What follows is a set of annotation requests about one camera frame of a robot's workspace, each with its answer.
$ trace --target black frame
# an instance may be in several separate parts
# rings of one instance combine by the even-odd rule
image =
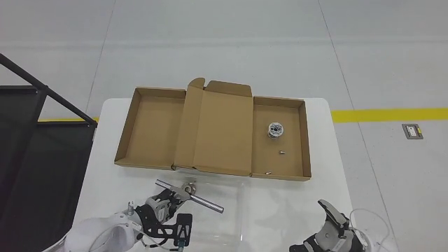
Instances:
[[[34,107],[32,117],[27,121],[26,125],[22,127],[22,132],[20,135],[19,146],[13,150],[12,160],[8,165],[5,174],[0,179],[0,218],[3,216],[4,209],[8,203],[9,197],[13,191],[13,186],[15,180],[18,176],[20,168],[22,166],[23,157],[27,152],[27,147],[32,139],[34,130],[39,120],[43,105],[45,103],[46,97],[49,96],[53,98],[56,102],[63,105],[65,108],[69,109],[71,112],[75,113],[77,116],[84,119],[84,121],[92,128],[97,127],[97,122],[89,117],[87,114],[76,108],[73,104],[68,102],[65,98],[61,97],[55,91],[51,90],[47,85],[43,84],[41,81],[33,77],[31,74],[26,72],[16,63],[5,57],[0,53],[0,64],[12,71],[14,74],[21,77],[23,80],[27,81],[31,85],[23,86],[1,86],[2,92],[18,93],[18,94],[36,94],[37,103]]]
[[[34,76],[26,72],[22,67],[15,64],[12,60],[8,59],[3,54],[0,54],[0,64],[6,67],[7,69],[11,70],[13,73],[21,77],[23,80],[27,81],[28,83],[36,87],[38,90],[45,92],[46,95],[48,95],[49,97],[51,97],[52,99],[63,105],[65,108],[69,109],[71,112],[75,113],[76,115],[84,119],[84,121],[86,121],[87,123],[91,125],[97,125],[97,122],[95,120],[93,120],[87,114],[76,108],[65,98],[58,95],[54,90],[51,90],[47,85],[37,80]]]

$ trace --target black panel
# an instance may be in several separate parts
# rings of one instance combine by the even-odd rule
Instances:
[[[0,86],[0,216],[45,98],[33,86]]]
[[[3,251],[42,251],[71,227],[95,126],[40,122],[0,222]]]

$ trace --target box compartment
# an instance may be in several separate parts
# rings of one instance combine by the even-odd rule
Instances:
[[[171,169],[186,91],[138,87],[134,91],[115,163]]]
[[[281,123],[284,128],[278,139],[267,135],[268,126],[273,122]],[[311,178],[303,100],[254,97],[252,142],[252,177],[296,181]]]

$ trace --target black metal pole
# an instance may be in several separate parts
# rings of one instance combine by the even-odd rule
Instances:
[[[76,108],[73,104],[68,102],[65,98],[58,95],[54,90],[51,90],[47,85],[36,79],[34,76],[32,76],[30,73],[26,72],[22,67],[16,65],[12,60],[8,59],[4,55],[0,54],[0,64],[2,64],[7,69],[11,70],[18,76],[20,76],[23,80],[27,81],[28,83],[32,84],[34,87],[38,88],[39,90],[44,90],[47,95],[51,98],[53,98],[55,101],[59,102],[61,105],[69,109],[71,112],[75,113],[76,115],[80,116],[82,119],[84,119],[87,123],[91,125],[96,125],[97,122],[93,120],[91,117],[89,117],[87,114]]]

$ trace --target yellow line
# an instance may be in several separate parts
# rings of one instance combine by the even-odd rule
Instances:
[[[331,115],[334,123],[448,120],[448,108],[339,110]]]

